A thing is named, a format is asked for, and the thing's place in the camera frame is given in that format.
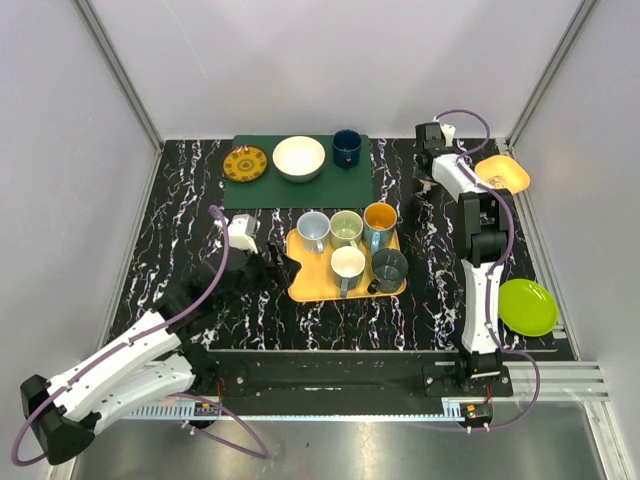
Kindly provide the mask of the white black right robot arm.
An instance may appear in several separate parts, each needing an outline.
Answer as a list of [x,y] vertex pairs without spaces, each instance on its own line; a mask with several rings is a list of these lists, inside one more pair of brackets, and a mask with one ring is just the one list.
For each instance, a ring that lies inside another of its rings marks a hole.
[[513,247],[512,195],[481,180],[465,156],[453,152],[453,129],[437,121],[415,127],[416,161],[429,180],[456,201],[454,250],[465,274],[465,317],[454,384],[476,396],[501,376],[498,293]]

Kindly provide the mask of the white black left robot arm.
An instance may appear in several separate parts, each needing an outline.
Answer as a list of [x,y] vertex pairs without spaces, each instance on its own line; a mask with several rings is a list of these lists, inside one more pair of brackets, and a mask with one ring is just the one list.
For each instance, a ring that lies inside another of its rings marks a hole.
[[26,379],[21,430],[34,434],[42,459],[59,465],[76,457],[112,423],[152,401],[222,391],[212,357],[192,339],[210,315],[243,295],[291,286],[300,263],[274,243],[267,247],[224,249],[219,263],[204,261],[85,361],[50,379]]

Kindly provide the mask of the light blue mug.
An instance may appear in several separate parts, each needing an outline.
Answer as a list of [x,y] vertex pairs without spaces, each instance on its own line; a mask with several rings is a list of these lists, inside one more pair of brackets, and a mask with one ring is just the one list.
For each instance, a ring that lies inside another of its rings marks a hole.
[[298,219],[296,228],[307,252],[322,254],[326,250],[329,243],[330,220],[324,213],[304,213]]

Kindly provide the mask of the light green mug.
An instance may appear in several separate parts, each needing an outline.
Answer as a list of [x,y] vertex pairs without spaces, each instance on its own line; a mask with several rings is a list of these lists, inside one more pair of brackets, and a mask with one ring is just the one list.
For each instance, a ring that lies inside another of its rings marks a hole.
[[345,246],[357,248],[364,223],[359,214],[350,210],[336,212],[330,219],[330,243],[334,249]]

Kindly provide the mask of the dark teal mug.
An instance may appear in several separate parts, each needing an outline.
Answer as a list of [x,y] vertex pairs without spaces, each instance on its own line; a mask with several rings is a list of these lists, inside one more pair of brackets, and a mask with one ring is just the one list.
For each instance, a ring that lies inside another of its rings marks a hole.
[[367,291],[369,294],[394,293],[404,283],[408,274],[408,262],[396,249],[385,248],[372,257],[373,279]]

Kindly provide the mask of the yellow patterned plate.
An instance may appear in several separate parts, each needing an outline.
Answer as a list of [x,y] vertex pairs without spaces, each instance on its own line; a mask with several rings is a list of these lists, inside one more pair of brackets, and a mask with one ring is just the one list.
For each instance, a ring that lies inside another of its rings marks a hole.
[[222,161],[224,177],[236,183],[248,183],[260,178],[269,164],[266,152],[253,145],[232,148]]

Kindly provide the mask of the yellow square dish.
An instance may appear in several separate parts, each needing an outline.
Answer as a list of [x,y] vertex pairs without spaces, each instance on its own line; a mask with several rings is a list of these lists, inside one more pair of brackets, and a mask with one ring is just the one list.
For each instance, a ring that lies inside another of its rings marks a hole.
[[530,186],[530,176],[512,157],[493,155],[477,163],[476,175],[495,189],[508,189],[512,195]]

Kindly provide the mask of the lime green plate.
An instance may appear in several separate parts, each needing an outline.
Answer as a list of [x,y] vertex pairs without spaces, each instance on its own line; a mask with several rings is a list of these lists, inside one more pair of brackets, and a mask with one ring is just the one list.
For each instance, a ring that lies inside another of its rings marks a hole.
[[541,337],[556,326],[559,309],[553,296],[540,284],[512,279],[499,288],[498,314],[513,332]]

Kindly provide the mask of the white bowl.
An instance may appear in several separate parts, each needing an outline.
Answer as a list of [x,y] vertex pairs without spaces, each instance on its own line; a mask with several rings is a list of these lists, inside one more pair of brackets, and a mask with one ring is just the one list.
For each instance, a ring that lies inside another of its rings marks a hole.
[[318,176],[325,158],[321,143],[308,136],[288,137],[276,145],[272,154],[280,175],[293,183],[305,183]]

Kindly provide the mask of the dark green placemat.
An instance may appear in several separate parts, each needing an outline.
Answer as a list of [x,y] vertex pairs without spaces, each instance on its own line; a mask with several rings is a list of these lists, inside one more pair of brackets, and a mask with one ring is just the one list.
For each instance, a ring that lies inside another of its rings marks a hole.
[[364,208],[374,201],[372,160],[369,137],[361,137],[360,160],[351,169],[341,169],[332,158],[332,137],[316,135],[325,149],[321,172],[305,183],[284,179],[274,165],[258,179],[239,183],[227,180],[223,206],[231,209],[273,208]]

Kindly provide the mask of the aluminium frame rail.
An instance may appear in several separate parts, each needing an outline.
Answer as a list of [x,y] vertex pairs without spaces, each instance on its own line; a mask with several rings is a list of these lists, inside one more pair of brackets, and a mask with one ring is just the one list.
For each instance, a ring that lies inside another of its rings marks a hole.
[[[538,362],[542,402],[607,402],[608,390],[597,362]],[[514,398],[530,400],[535,391],[535,372],[530,363],[507,362]]]

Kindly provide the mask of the grey mug white inside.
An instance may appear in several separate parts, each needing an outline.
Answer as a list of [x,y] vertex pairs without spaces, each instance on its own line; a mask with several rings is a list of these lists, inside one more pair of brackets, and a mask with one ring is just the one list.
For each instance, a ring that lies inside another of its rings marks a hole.
[[366,267],[366,257],[357,247],[344,246],[335,250],[330,259],[330,268],[335,286],[342,299],[359,286]]

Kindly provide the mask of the yellow serving tray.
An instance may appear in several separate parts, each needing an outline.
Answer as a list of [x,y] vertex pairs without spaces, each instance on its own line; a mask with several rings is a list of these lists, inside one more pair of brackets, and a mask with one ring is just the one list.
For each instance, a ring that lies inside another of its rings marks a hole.
[[[359,285],[349,291],[347,299],[399,295],[406,289],[408,278],[405,278],[400,287],[394,292],[369,293],[367,288],[374,278],[370,266],[370,255],[364,245],[360,244],[359,248],[365,254],[367,264]],[[323,253],[311,253],[305,249],[303,237],[298,233],[296,228],[287,234],[286,255],[301,265],[301,269],[288,288],[288,294],[292,300],[298,303],[341,300],[340,289],[334,284],[330,267],[330,259],[333,252],[334,248],[331,244],[328,244],[327,249]]]

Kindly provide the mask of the orange and blue mug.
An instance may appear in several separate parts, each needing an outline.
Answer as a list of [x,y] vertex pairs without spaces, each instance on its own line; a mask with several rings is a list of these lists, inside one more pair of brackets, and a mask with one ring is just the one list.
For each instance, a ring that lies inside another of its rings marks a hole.
[[372,255],[391,244],[397,219],[396,210],[386,203],[376,202],[365,209],[362,240]]

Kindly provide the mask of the navy blue mug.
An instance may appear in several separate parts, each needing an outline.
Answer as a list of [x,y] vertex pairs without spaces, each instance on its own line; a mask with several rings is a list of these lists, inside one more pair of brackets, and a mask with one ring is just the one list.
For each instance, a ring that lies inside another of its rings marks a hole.
[[358,132],[343,129],[336,132],[332,140],[334,164],[342,169],[355,167],[360,160],[362,139]]

